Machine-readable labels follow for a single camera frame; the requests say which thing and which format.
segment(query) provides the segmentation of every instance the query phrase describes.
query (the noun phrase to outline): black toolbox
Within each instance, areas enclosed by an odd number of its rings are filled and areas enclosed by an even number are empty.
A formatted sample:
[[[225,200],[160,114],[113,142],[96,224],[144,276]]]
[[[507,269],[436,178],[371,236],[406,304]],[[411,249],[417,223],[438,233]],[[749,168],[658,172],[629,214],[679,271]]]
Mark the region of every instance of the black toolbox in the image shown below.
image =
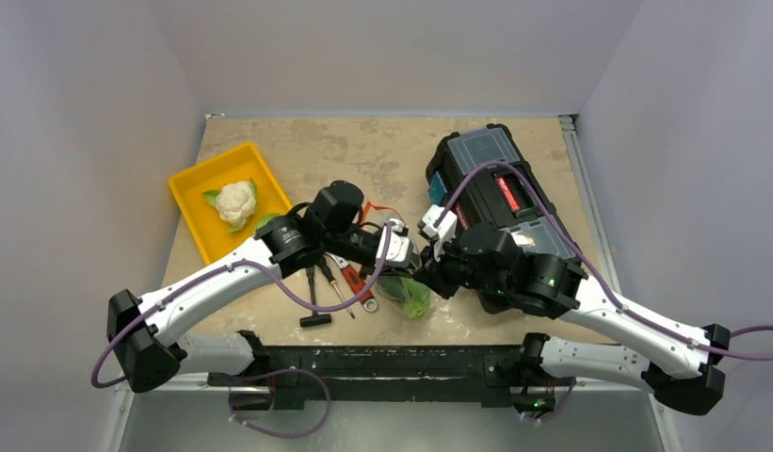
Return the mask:
[[[491,160],[504,160],[521,171],[539,194],[547,210],[569,236],[557,215],[556,207],[547,199],[530,163],[513,142],[503,124],[488,124],[468,132],[454,132],[442,139],[425,170],[433,203],[445,205],[460,182],[477,165]],[[477,174],[467,185],[453,207],[459,217],[457,234],[470,225],[489,222],[514,236],[517,245],[526,252],[554,254],[579,265],[580,260],[561,240],[533,199],[509,170],[494,167]],[[492,314],[508,308],[504,297],[478,293],[483,308]]]

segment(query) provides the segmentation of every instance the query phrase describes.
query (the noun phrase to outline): red label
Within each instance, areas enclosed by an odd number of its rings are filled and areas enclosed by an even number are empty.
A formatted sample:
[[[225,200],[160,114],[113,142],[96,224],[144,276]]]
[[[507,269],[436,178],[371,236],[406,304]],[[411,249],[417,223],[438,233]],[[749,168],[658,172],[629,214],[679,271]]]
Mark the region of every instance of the red label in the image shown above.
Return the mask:
[[[463,211],[460,210],[459,204],[457,202],[455,203],[455,205],[453,205],[453,210],[455,210],[456,215],[459,216],[461,227],[465,230],[469,229],[469,223],[467,223],[466,218],[463,217]]]
[[[508,201],[511,212],[516,212],[519,210],[519,203],[516,202],[516,198],[513,197],[513,193],[510,192],[510,188],[508,188],[508,184],[506,184],[506,179],[502,176],[498,177],[497,184],[500,186],[500,189],[503,190],[503,196],[506,197],[506,201]]]

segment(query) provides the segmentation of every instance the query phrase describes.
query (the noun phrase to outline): screwdriver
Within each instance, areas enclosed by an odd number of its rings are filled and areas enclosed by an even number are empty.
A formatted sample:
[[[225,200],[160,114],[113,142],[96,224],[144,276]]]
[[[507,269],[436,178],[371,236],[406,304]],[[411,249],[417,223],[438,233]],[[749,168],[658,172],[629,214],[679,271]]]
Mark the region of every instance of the screwdriver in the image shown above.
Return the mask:
[[[331,287],[333,287],[333,290],[336,291],[336,294],[339,296],[339,299],[344,303],[347,301],[344,295],[342,295],[342,292],[339,290],[339,286],[336,285],[336,278],[333,277],[333,273],[330,272],[330,267],[328,266],[328,261],[325,260],[325,255],[323,255],[319,259],[319,263],[316,265],[319,267],[319,271],[322,272],[322,276],[325,277],[326,280],[328,280],[328,284],[330,284]],[[350,309],[349,306],[347,306],[347,313],[350,314],[351,317],[356,318],[356,315],[353,314],[353,310]]]

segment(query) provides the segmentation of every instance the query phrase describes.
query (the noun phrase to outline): white wall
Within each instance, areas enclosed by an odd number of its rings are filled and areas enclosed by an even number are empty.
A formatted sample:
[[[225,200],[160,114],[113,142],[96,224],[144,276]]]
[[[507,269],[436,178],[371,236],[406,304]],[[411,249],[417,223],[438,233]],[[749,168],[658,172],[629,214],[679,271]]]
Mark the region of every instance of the white wall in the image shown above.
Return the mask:
[[[640,0],[151,0],[201,106],[578,112]]]
[[[647,0],[577,128],[627,295],[773,323],[773,0]],[[724,400],[678,416],[685,450],[773,450],[773,363],[720,368]]]
[[[160,283],[201,124],[147,2],[0,2],[0,451],[96,450],[106,303]]]

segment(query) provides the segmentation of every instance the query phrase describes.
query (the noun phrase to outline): yellow tray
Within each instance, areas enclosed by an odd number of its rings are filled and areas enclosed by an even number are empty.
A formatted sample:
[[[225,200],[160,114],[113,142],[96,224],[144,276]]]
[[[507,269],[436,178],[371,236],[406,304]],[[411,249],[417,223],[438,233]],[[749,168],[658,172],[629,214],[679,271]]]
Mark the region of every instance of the yellow tray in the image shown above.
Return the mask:
[[[219,219],[217,209],[203,198],[203,192],[248,179],[256,183],[256,213],[241,231],[228,234],[226,231],[231,225]],[[169,189],[207,265],[251,237],[259,218],[285,214],[292,208],[253,143],[245,143],[171,176]]]

